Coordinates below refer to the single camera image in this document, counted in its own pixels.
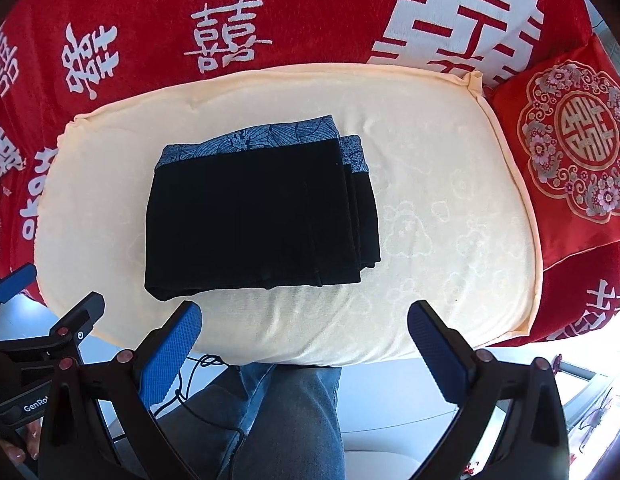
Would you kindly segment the black pants blue trim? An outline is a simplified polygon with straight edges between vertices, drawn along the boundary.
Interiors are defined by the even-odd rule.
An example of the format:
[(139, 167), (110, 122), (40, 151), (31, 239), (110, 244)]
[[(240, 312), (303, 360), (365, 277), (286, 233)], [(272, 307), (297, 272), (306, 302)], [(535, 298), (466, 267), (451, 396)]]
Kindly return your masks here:
[(145, 233), (144, 286), (160, 301), (353, 284), (381, 259), (362, 140), (331, 116), (167, 145)]

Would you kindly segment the person's leg in jeans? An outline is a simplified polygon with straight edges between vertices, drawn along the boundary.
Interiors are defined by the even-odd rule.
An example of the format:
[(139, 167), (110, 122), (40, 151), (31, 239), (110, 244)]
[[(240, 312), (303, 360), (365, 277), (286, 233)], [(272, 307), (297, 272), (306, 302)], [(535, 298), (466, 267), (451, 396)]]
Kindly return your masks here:
[(339, 367), (226, 368), (159, 419), (201, 479), (343, 479)]

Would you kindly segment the cream seat cushion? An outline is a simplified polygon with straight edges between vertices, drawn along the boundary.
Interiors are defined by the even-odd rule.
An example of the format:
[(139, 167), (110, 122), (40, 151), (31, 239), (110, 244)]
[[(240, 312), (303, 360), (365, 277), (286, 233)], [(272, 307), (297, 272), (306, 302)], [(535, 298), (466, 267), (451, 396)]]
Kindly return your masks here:
[(417, 356), (424, 299), (474, 347), (529, 333), (542, 288), (538, 226), (479, 73), (307, 64), (180, 84), (76, 116), (37, 200), (44, 304), (106, 301), (95, 334), (134, 347), (176, 301), (144, 287), (145, 211), (163, 148), (241, 128), (331, 116), (361, 138), (380, 263), (357, 284), (203, 292), (196, 351), (232, 364), (345, 366)]

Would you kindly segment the red wedding sofa cover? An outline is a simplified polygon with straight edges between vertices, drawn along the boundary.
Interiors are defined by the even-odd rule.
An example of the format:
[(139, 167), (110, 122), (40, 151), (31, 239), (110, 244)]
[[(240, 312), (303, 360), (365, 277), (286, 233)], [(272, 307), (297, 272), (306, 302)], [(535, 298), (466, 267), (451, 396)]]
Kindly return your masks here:
[(34, 257), (74, 116), (170, 84), (398, 62), (500, 84), (583, 44), (584, 0), (0, 0), (0, 277)]

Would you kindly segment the red embroidered throw pillow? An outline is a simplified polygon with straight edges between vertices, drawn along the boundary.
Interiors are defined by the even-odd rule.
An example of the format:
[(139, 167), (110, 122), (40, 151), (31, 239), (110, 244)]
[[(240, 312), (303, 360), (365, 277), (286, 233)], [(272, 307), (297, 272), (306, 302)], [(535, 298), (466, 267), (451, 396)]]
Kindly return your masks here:
[(543, 266), (620, 241), (620, 76), (598, 36), (490, 103), (536, 215)]

